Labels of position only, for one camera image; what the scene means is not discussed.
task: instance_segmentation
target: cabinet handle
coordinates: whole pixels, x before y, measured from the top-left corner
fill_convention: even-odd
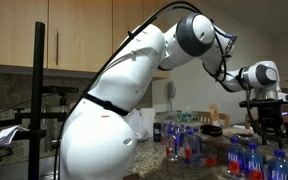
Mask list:
[[[54,36],[54,60],[56,65],[58,65],[58,29],[56,29]]]

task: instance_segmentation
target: white paper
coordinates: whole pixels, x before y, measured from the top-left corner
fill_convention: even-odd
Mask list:
[[[0,132],[0,145],[9,145],[11,144],[15,133],[18,131],[28,131],[28,129],[22,128],[20,126],[13,126],[7,129],[4,129]]]

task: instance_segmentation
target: black strap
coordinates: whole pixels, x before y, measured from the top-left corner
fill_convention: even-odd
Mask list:
[[[240,86],[241,86],[244,90],[246,90],[246,87],[244,86],[243,81],[242,81],[242,78],[241,78],[241,77],[242,77],[242,72],[243,72],[244,68],[245,68],[245,67],[241,68],[241,69],[238,71],[238,75],[237,75],[235,78],[237,79],[237,81],[238,81],[238,83],[240,84]]]
[[[123,109],[120,109],[120,108],[114,106],[110,101],[103,101],[103,100],[98,99],[97,97],[92,96],[88,93],[84,93],[83,97],[89,101],[92,101],[92,102],[102,106],[104,109],[114,111],[121,116],[126,116],[128,114],[128,111],[124,111]]]

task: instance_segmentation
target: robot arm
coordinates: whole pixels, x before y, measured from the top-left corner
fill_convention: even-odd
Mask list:
[[[201,14],[188,15],[165,34],[148,25],[129,37],[132,40],[104,66],[65,121],[60,151],[64,180],[122,179],[136,147],[135,135],[123,116],[143,97],[158,68],[171,70],[199,58],[227,91],[247,86],[263,94],[263,99],[279,98],[273,62],[226,71],[236,36],[225,34]]]
[[[235,71],[222,67],[231,57],[236,38],[225,34],[205,16],[190,14],[165,33],[166,56],[159,69],[171,70],[198,58],[203,61],[205,70],[228,92],[252,88],[256,99],[288,101],[288,94],[282,93],[279,87],[274,62],[261,61]]]

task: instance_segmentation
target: black metal stand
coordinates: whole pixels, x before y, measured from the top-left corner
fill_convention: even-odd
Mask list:
[[[28,179],[39,179],[45,24],[35,23]]]

